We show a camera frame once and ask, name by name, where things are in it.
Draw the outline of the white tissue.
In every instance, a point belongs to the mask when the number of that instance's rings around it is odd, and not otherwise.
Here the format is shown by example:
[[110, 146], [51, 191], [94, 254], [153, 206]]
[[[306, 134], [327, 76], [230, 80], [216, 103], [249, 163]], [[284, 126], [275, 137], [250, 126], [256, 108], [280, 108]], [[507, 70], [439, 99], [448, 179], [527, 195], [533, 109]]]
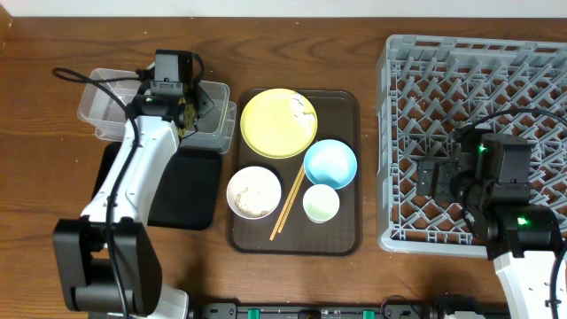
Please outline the white tissue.
[[307, 105], [307, 100], [299, 93], [294, 93], [291, 96], [291, 112], [294, 117], [302, 122], [310, 125], [315, 124], [316, 116], [313, 113], [311, 106]]

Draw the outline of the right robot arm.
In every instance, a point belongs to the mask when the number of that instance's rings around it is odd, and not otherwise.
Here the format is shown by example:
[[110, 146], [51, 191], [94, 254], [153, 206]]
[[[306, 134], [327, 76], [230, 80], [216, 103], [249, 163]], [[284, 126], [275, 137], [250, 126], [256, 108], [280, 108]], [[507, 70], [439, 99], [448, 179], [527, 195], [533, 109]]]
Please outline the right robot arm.
[[532, 147], [520, 136], [468, 126], [454, 134], [452, 159], [418, 162], [416, 193], [457, 203], [485, 245], [513, 318], [558, 318], [566, 312], [566, 242], [547, 206], [530, 201]]

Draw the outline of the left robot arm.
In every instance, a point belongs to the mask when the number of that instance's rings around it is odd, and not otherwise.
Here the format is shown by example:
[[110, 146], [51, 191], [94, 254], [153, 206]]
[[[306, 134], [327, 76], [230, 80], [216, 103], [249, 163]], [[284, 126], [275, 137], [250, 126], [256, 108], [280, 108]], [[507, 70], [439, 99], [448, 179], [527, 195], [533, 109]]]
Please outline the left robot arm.
[[187, 318], [190, 297], [164, 284], [146, 232], [151, 203], [184, 131], [210, 99], [199, 87], [204, 63], [190, 51], [158, 50], [152, 70], [126, 104], [105, 86], [64, 67], [63, 80], [90, 84], [126, 117], [120, 149], [98, 192], [77, 219], [61, 219], [52, 233], [66, 306], [104, 318]]

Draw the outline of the light blue bowl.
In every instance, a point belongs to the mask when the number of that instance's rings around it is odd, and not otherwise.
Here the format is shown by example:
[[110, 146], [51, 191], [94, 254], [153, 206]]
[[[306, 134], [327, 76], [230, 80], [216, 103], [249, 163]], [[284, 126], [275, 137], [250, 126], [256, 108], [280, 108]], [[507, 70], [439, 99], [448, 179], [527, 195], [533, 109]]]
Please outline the light blue bowl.
[[334, 190], [345, 188], [358, 170], [353, 149], [335, 139], [324, 139], [310, 146], [303, 166], [311, 183], [325, 184]]

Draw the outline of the small white green cup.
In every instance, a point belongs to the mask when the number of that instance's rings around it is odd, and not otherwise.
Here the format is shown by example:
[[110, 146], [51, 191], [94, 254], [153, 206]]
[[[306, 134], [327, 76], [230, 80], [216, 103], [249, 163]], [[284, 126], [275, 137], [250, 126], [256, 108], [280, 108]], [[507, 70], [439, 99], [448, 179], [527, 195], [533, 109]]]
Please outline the small white green cup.
[[337, 192], [325, 184], [316, 184], [307, 189], [302, 199], [307, 218], [314, 223], [328, 222], [338, 213], [340, 199]]

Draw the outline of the white bowl with rice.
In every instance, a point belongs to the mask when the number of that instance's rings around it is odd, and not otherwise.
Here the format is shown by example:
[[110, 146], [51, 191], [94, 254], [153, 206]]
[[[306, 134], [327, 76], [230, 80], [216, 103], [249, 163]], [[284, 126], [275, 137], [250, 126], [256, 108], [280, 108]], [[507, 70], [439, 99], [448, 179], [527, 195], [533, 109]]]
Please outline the white bowl with rice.
[[226, 192], [231, 211], [246, 220], [259, 220], [270, 215], [279, 205], [282, 186], [269, 169], [245, 167], [229, 180]]

